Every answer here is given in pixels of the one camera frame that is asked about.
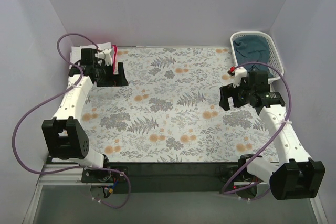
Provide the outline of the white t shirt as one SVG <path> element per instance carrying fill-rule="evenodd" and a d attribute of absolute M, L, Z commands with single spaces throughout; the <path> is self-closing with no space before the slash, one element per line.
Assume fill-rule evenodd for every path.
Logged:
<path fill-rule="evenodd" d="M 95 45 L 87 45 L 87 46 L 78 46 L 78 47 L 72 47 L 71 48 L 71 54 L 70 54 L 70 61 L 72 63 L 77 62 L 78 60 L 81 59 L 81 50 L 82 48 L 92 48 L 92 49 L 96 49 Z M 104 50 L 104 49 L 109 49 L 112 48 L 112 45 L 110 42 L 107 43 L 102 43 L 102 44 L 98 44 L 98 49 L 100 51 Z"/>

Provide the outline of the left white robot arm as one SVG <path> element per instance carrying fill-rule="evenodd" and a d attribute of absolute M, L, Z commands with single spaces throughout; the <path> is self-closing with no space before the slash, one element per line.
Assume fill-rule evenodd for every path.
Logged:
<path fill-rule="evenodd" d="M 105 165 L 107 158 L 90 147 L 89 138 L 81 126 L 81 114 L 93 86 L 128 86 L 123 63 L 116 62 L 115 50 L 115 47 L 81 49 L 80 59 L 69 71 L 69 91 L 52 119 L 43 121 L 41 126 L 52 158 L 94 167 L 93 175 L 100 182 L 108 181 L 112 170 Z"/>

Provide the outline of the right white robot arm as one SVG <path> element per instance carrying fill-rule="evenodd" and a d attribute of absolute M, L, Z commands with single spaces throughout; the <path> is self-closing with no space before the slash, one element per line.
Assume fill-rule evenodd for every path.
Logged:
<path fill-rule="evenodd" d="M 220 88 L 219 106 L 230 109 L 231 98 L 236 108 L 251 105 L 271 134 L 268 144 L 274 144 L 279 164 L 274 165 L 261 157 L 264 148 L 256 154 L 243 155 L 238 170 L 228 179 L 222 194 L 229 194 L 227 187 L 239 176 L 248 181 L 253 177 L 266 182 L 277 200 L 314 198 L 325 174 L 321 161 L 314 161 L 299 141 L 288 120 L 290 106 L 285 104 L 279 92 L 272 92 L 266 71 L 251 71 L 232 67 L 232 84 Z"/>

